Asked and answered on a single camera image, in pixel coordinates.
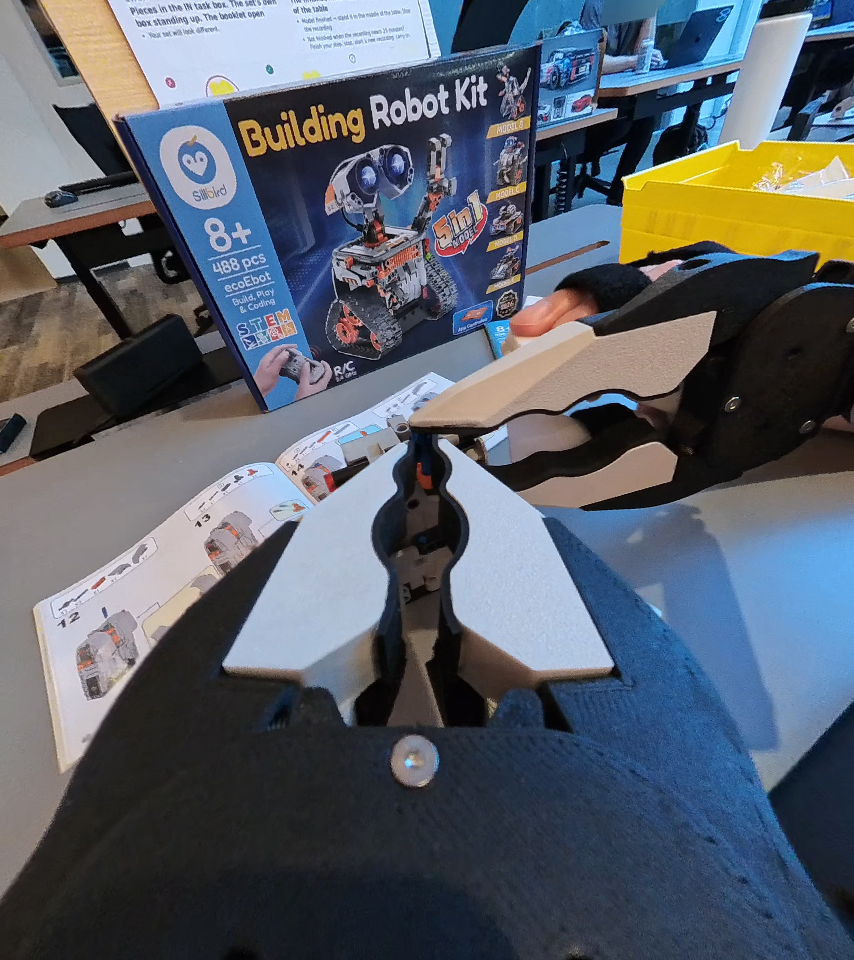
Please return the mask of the grey toy robot model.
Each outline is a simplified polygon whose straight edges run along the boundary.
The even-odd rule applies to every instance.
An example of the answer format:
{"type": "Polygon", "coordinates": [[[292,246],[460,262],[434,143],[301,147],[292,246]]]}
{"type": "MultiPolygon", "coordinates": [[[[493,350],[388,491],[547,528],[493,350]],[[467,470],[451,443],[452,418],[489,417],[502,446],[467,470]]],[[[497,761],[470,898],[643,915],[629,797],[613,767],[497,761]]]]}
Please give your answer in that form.
{"type": "MultiPolygon", "coordinates": [[[[346,469],[343,483],[398,444],[411,441],[411,431],[395,418],[383,431],[344,443],[346,469]]],[[[406,645],[406,668],[399,694],[385,726],[364,726],[343,712],[345,722],[360,728],[452,727],[482,728],[497,702],[489,701],[486,716],[442,716],[433,693],[427,665],[433,657],[440,621],[440,580],[452,552],[440,533],[438,481],[423,490],[416,479],[407,502],[407,532],[402,547],[393,555],[401,592],[401,635],[406,645]]]]}

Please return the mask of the grey desk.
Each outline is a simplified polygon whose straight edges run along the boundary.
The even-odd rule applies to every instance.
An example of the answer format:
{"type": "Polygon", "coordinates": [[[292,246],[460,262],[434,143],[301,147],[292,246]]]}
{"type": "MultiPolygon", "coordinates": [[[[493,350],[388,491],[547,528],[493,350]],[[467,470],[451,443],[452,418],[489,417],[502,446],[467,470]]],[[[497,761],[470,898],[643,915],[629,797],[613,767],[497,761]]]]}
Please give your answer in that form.
{"type": "MultiPolygon", "coordinates": [[[[625,402],[659,425],[678,400],[427,434],[487,470],[509,422],[625,402]]],[[[56,492],[0,502],[0,616],[114,560],[94,495],[56,492]]],[[[122,687],[0,897],[0,958],[854,958],[685,644],[553,518],[612,677],[509,691],[481,728],[362,728],[328,690],[225,671],[309,511],[122,687]]]]}

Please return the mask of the car model kit box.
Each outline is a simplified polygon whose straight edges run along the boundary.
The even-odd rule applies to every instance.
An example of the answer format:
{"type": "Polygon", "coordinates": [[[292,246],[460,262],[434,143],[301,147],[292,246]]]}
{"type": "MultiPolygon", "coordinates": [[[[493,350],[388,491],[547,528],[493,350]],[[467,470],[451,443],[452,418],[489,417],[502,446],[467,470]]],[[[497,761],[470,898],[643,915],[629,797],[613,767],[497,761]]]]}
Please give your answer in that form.
{"type": "Polygon", "coordinates": [[[541,41],[537,128],[584,119],[595,109],[605,49],[602,28],[541,41]]]}

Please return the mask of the dark laptop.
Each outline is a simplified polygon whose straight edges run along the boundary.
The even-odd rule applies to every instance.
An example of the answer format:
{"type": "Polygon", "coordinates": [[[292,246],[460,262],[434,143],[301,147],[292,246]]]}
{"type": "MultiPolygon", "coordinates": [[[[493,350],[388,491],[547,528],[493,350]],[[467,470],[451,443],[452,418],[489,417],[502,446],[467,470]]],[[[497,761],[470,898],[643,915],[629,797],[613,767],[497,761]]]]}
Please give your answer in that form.
{"type": "Polygon", "coordinates": [[[684,26],[679,39],[666,57],[664,68],[700,64],[707,56],[724,23],[733,11],[732,5],[695,11],[684,26]]]}

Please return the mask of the blue robot kit box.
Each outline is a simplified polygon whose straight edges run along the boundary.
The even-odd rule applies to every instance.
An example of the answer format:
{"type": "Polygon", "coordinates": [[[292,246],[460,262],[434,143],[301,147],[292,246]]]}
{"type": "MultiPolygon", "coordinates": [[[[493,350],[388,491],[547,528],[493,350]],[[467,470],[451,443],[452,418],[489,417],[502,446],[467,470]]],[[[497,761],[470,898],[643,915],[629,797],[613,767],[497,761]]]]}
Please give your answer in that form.
{"type": "Polygon", "coordinates": [[[522,306],[541,50],[117,120],[261,410],[522,306]]]}

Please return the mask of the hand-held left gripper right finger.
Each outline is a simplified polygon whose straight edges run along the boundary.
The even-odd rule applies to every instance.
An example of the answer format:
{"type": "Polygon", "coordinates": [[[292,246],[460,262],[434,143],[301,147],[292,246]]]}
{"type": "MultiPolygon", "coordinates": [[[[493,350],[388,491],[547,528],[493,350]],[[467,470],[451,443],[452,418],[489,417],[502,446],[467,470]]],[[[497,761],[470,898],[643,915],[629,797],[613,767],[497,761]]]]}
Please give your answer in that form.
{"type": "Polygon", "coordinates": [[[486,716],[512,690],[614,675],[615,663],[545,518],[445,439],[433,443],[452,558],[427,670],[442,716],[486,716]]]}

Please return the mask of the white water bottle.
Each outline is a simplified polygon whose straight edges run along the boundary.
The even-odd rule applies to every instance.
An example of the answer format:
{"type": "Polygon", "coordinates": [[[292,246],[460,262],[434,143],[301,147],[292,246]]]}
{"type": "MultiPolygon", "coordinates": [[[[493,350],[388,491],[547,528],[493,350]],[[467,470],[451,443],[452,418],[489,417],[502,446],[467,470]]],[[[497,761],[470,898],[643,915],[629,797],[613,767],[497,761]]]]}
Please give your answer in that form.
{"type": "Polygon", "coordinates": [[[812,21],[809,7],[760,16],[747,43],[718,144],[752,150],[770,133],[812,21]]]}

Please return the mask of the clear plastic bags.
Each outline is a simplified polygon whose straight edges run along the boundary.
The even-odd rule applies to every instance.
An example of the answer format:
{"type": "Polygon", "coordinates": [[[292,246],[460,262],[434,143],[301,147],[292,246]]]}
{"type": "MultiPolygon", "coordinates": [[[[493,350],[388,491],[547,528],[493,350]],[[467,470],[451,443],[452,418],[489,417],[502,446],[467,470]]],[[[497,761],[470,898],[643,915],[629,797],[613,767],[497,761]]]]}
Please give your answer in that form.
{"type": "Polygon", "coordinates": [[[775,162],[761,175],[753,189],[786,196],[854,202],[854,175],[838,156],[821,169],[806,174],[775,162]]]}

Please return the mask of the yellow plastic bin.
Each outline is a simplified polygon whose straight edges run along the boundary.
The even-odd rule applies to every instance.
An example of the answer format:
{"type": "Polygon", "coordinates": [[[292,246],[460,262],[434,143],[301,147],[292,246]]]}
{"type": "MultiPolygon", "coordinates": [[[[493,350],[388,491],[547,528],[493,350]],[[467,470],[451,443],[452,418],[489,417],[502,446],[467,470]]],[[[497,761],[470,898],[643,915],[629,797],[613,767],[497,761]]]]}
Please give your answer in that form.
{"type": "Polygon", "coordinates": [[[712,241],[744,255],[818,253],[854,263],[854,199],[790,192],[786,184],[839,160],[854,192],[854,143],[735,142],[625,180],[619,259],[712,241]]]}

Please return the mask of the dark grey case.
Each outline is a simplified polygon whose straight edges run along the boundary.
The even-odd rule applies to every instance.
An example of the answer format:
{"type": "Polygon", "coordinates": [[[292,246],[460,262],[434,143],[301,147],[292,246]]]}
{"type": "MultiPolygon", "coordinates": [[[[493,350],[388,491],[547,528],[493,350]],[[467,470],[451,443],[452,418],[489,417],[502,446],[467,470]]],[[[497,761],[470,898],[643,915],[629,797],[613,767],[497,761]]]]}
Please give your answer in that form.
{"type": "Polygon", "coordinates": [[[73,375],[105,414],[123,419],[144,411],[202,360],[184,319],[168,314],[79,366],[73,375]]]}

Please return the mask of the black keyboard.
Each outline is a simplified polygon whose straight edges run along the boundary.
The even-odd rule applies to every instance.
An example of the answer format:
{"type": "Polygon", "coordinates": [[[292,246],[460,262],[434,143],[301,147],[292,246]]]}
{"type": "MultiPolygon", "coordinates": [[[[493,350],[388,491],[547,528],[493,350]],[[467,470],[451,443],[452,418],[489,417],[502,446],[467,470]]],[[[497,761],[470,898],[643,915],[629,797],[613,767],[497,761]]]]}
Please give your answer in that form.
{"type": "Polygon", "coordinates": [[[133,186],[139,182],[140,180],[135,172],[125,171],[118,174],[108,174],[102,177],[94,177],[65,184],[59,187],[58,191],[75,197],[81,197],[123,186],[133,186]]]}

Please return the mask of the curved plywood panel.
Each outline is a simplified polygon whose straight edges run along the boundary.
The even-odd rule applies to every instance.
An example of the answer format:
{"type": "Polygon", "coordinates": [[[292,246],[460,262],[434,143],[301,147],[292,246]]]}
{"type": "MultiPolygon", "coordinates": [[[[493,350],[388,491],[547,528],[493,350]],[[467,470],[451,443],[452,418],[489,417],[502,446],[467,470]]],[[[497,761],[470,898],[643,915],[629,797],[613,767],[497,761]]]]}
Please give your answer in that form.
{"type": "Polygon", "coordinates": [[[108,121],[159,108],[108,1],[42,1],[41,6],[108,121]]]}

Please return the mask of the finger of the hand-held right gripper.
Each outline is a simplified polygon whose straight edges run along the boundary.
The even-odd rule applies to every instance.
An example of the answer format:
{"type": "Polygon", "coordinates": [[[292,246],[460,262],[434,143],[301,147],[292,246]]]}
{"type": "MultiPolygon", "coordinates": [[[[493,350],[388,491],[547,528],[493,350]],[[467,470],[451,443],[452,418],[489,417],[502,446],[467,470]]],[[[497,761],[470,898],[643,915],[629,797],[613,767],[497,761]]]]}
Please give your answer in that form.
{"type": "Polygon", "coordinates": [[[536,507],[584,508],[669,483],[678,457],[647,421],[511,421],[511,461],[487,470],[536,507]]]}
{"type": "Polygon", "coordinates": [[[443,391],[413,431],[485,433],[518,416],[563,413],[595,394],[655,399],[674,392],[710,345],[715,311],[600,335],[571,321],[443,391]]]}

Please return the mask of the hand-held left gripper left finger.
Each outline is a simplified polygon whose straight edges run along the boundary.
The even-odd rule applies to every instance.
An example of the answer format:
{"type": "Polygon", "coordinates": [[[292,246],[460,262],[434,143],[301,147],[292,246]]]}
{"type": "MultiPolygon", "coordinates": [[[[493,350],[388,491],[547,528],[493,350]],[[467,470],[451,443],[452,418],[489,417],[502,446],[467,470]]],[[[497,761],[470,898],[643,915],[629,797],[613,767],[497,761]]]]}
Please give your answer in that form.
{"type": "Polygon", "coordinates": [[[408,535],[409,447],[388,450],[295,525],[225,671],[328,690],[358,724],[385,726],[407,661],[392,557],[408,535]]]}

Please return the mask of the black office chair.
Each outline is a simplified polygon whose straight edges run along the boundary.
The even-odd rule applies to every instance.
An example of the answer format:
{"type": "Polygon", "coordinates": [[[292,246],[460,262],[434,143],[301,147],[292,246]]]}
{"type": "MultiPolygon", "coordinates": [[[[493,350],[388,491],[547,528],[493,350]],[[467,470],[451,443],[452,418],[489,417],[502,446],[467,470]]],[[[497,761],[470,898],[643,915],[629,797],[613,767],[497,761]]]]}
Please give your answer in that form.
{"type": "MultiPolygon", "coordinates": [[[[102,174],[106,177],[134,174],[131,163],[114,135],[113,127],[95,104],[55,105],[53,109],[102,174]]],[[[145,234],[152,232],[161,235],[160,246],[153,246],[150,250],[158,278],[168,285],[189,281],[191,277],[182,259],[167,242],[169,234],[160,216],[153,213],[138,220],[145,234]]]]}

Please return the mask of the white printed notice sheet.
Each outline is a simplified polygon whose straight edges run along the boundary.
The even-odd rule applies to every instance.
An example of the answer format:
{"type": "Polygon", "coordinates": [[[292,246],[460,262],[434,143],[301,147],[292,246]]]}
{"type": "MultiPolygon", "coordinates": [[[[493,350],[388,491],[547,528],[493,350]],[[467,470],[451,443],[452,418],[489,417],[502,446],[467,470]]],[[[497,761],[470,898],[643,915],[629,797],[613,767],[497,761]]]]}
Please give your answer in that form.
{"type": "Polygon", "coordinates": [[[429,2],[111,1],[160,107],[438,58],[429,2]]]}

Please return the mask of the white instruction booklet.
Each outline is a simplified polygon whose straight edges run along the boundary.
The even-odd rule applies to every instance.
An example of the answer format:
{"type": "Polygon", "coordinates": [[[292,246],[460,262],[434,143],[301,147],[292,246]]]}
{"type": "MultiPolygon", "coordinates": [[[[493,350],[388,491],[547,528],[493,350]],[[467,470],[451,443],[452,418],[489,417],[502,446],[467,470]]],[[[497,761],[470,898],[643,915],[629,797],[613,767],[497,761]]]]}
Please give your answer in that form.
{"type": "Polygon", "coordinates": [[[36,605],[60,771],[80,759],[129,677],[188,607],[328,496],[328,478],[346,466],[341,443],[385,430],[452,385],[427,373],[274,462],[230,470],[119,557],[36,605]]]}

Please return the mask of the wood-topped table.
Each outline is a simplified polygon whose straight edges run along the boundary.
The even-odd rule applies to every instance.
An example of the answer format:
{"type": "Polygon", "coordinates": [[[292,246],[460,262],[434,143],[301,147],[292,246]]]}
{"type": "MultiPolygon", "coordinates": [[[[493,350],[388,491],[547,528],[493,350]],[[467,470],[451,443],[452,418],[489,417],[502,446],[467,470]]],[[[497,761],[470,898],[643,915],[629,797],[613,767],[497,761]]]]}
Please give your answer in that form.
{"type": "Polygon", "coordinates": [[[145,188],[135,181],[68,205],[51,208],[42,198],[22,202],[0,227],[0,245],[15,249],[55,242],[110,327],[121,339],[133,332],[93,270],[161,251],[169,234],[145,188]]]}
{"type": "Polygon", "coordinates": [[[656,119],[680,107],[685,113],[677,132],[668,138],[661,160],[670,162],[697,150],[697,123],[701,105],[733,92],[741,55],[725,55],[702,63],[651,69],[648,73],[608,75],[601,80],[602,108],[616,108],[618,118],[628,123],[656,119]]]}

